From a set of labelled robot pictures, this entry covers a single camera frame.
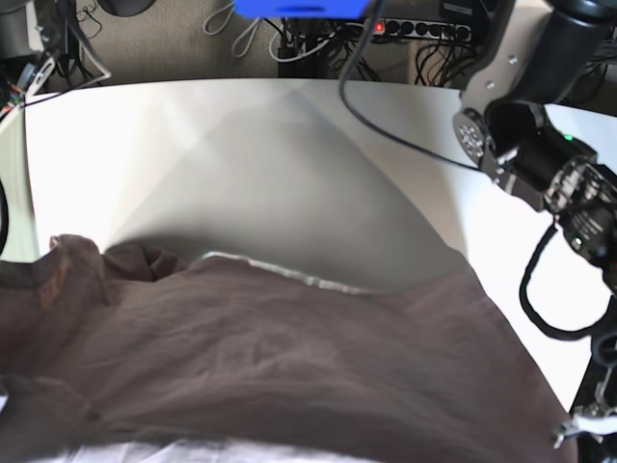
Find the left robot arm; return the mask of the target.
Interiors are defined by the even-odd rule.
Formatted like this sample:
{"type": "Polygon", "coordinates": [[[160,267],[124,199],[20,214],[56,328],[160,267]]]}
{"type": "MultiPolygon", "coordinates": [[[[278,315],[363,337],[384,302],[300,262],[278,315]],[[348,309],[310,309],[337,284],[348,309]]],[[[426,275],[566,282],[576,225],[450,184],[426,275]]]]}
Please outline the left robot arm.
{"type": "Polygon", "coordinates": [[[519,299],[545,336],[589,338],[593,361],[616,364],[616,308],[575,331],[549,325],[533,308],[527,286],[553,236],[616,286],[616,176],[595,150],[551,122],[547,106],[563,99],[601,46],[616,19],[612,1],[506,1],[460,93],[453,128],[467,169],[489,177],[505,193],[552,222],[522,277],[519,299]]]}

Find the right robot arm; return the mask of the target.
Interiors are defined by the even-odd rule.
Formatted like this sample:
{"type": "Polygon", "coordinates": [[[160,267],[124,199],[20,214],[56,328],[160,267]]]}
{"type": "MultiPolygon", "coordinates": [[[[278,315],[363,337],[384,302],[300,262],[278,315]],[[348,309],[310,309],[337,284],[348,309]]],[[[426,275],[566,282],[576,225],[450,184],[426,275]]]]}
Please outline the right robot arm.
{"type": "Polygon", "coordinates": [[[84,52],[97,74],[70,91],[98,85],[111,72],[80,27],[74,1],[1,3],[1,259],[30,261],[40,255],[26,148],[25,110],[62,62],[81,66],[84,52]]]}

